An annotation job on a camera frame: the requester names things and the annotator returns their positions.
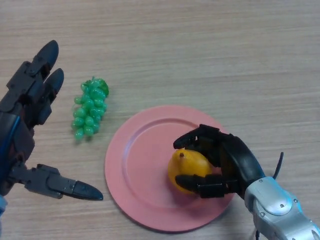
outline wire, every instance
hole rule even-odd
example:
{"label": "wire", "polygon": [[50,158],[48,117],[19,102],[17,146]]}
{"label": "wire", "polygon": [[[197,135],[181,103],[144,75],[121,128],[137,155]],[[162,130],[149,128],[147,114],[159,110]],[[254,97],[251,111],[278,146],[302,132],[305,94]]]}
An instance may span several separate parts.
{"label": "wire", "polygon": [[[275,168],[275,171],[273,174],[273,179],[276,179],[278,177],[283,159],[284,159],[284,152],[282,151],[280,153],[279,161],[278,161],[278,164],[276,165],[276,168]],[[255,231],[255,240],[259,240],[259,237],[260,237],[260,232],[258,230],[256,230]]]}
{"label": "wire", "polygon": [[280,172],[280,168],[281,168],[281,164],[282,164],[282,160],[283,159],[284,159],[284,152],[282,151],[281,154],[280,154],[280,158],[279,158],[278,164],[276,165],[276,168],[275,168],[275,172],[274,172],[274,175],[273,175],[274,179],[276,179],[278,177],[278,174]]}

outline grape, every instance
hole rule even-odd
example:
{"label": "grape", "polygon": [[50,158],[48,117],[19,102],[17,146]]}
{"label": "grape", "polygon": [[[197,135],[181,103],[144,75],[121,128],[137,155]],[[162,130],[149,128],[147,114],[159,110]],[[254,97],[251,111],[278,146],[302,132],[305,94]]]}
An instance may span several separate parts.
{"label": "grape", "polygon": [[81,97],[80,96],[76,96],[75,98],[74,98],[74,103],[75,104],[81,104]]}
{"label": "grape", "polygon": [[99,132],[101,118],[107,110],[105,99],[109,95],[108,85],[101,78],[93,77],[83,82],[81,90],[82,96],[74,98],[74,103],[81,106],[73,111],[74,120],[71,123],[76,140]]}
{"label": "grape", "polygon": [[100,98],[96,98],[94,100],[94,105],[98,108],[101,108],[104,105],[104,101]]}
{"label": "grape", "polygon": [[99,132],[99,128],[100,128],[99,124],[98,123],[94,123],[92,125],[93,133],[96,134],[97,132]]}
{"label": "grape", "polygon": [[81,117],[76,117],[74,119],[74,125],[81,127],[83,124],[85,124],[85,120]]}
{"label": "grape", "polygon": [[74,137],[75,137],[76,140],[81,140],[84,137],[84,135],[85,135],[85,133],[84,133],[84,129],[83,128],[79,128],[74,133]]}
{"label": "grape", "polygon": [[85,125],[92,126],[95,123],[94,119],[91,116],[86,116]]}
{"label": "grape", "polygon": [[91,137],[94,134],[94,129],[91,126],[84,126],[84,134]]}
{"label": "grape", "polygon": [[73,112],[73,116],[75,118],[85,118],[86,115],[86,110],[83,107],[79,107],[77,110]]}

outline wooden table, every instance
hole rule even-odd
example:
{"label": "wooden table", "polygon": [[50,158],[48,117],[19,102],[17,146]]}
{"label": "wooden table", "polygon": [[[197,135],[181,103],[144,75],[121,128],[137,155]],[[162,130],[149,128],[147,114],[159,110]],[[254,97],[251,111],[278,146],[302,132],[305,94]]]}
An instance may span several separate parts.
{"label": "wooden table", "polygon": [[[166,104],[216,118],[267,174],[284,151],[278,181],[320,225],[319,0],[2,0],[1,96],[20,64],[52,39],[60,47],[54,69],[65,80],[35,129],[27,165],[57,167],[98,187],[104,201],[56,200],[17,184],[6,196],[2,239],[249,239],[253,218],[239,197],[219,220],[175,235],[135,225],[111,200],[104,161],[114,133],[140,110]],[[109,109],[94,141],[75,145],[73,98],[92,76],[108,82]]]}

